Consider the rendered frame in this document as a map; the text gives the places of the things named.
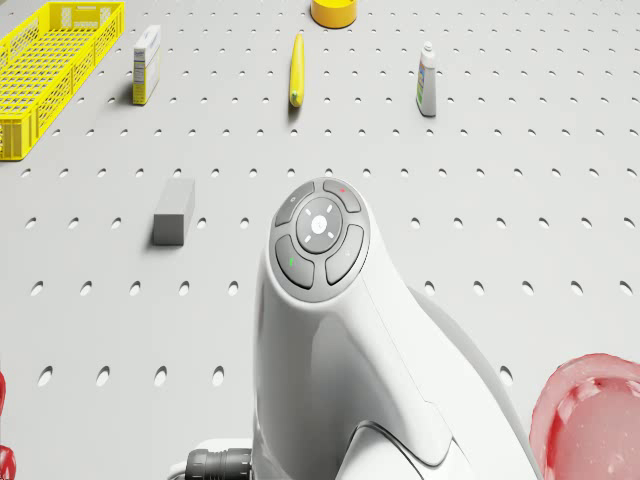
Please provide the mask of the banana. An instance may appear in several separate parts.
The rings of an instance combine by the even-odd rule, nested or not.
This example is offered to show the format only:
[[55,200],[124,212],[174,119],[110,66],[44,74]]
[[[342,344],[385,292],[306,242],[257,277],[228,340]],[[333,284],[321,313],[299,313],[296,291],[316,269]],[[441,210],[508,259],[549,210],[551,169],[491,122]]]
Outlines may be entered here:
[[289,82],[289,101],[295,108],[299,108],[304,100],[304,66],[304,40],[303,35],[298,33],[292,51]]

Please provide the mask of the red mug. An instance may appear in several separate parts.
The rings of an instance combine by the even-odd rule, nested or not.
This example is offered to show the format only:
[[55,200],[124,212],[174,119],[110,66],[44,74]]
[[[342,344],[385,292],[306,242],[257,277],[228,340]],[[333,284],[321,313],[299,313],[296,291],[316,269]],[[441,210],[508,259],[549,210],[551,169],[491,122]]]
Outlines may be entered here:
[[[4,409],[6,398],[6,381],[0,371],[0,417]],[[15,480],[17,469],[16,458],[13,450],[0,443],[0,480]]]

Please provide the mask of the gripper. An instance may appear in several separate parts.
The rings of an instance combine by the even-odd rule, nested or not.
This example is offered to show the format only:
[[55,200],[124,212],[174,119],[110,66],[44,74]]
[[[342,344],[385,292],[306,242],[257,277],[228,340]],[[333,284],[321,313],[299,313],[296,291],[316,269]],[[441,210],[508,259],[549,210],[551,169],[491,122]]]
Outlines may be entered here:
[[170,467],[167,480],[253,480],[251,446],[250,438],[205,440]]

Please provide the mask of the white and yellow box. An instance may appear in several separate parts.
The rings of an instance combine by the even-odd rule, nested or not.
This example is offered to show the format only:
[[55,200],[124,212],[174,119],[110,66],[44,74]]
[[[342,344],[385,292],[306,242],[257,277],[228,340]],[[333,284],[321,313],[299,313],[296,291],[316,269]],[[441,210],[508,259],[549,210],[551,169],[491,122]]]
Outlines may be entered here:
[[134,45],[133,103],[144,105],[159,80],[161,26],[150,25]]

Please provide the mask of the yellow bowl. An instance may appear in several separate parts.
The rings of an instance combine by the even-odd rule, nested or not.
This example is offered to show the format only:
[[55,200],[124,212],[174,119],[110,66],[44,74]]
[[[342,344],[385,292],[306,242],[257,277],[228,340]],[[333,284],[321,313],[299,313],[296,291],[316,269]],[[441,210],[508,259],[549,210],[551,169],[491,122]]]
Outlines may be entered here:
[[357,18],[357,0],[311,0],[311,15],[323,27],[344,28]]

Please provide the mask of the small white bottle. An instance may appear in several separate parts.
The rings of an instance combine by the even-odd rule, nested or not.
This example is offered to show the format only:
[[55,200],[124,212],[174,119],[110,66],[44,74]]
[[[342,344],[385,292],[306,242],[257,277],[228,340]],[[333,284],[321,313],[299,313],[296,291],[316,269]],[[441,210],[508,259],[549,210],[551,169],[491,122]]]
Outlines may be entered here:
[[424,43],[421,50],[416,101],[423,116],[436,116],[436,62],[433,45],[429,41]]

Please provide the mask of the red plate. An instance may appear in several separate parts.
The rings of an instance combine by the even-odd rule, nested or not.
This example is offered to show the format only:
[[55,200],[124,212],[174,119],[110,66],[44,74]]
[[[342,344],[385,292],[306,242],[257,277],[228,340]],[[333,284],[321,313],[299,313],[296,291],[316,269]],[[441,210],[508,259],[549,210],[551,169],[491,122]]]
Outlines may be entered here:
[[640,364],[589,354],[561,365],[529,441],[545,480],[640,480]]

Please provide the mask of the yellow basket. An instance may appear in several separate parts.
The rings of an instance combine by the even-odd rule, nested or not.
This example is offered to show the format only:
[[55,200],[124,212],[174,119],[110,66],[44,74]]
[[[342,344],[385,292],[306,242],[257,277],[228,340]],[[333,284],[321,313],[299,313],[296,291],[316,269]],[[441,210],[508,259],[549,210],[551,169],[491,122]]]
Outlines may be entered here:
[[122,2],[48,2],[0,40],[0,161],[28,154],[124,24]]

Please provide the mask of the grey cube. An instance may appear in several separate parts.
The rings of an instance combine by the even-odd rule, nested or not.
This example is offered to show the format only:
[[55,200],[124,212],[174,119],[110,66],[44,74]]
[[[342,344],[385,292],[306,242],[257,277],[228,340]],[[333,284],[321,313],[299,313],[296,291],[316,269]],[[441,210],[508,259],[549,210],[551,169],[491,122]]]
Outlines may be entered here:
[[195,206],[195,180],[169,179],[154,212],[154,245],[182,246]]

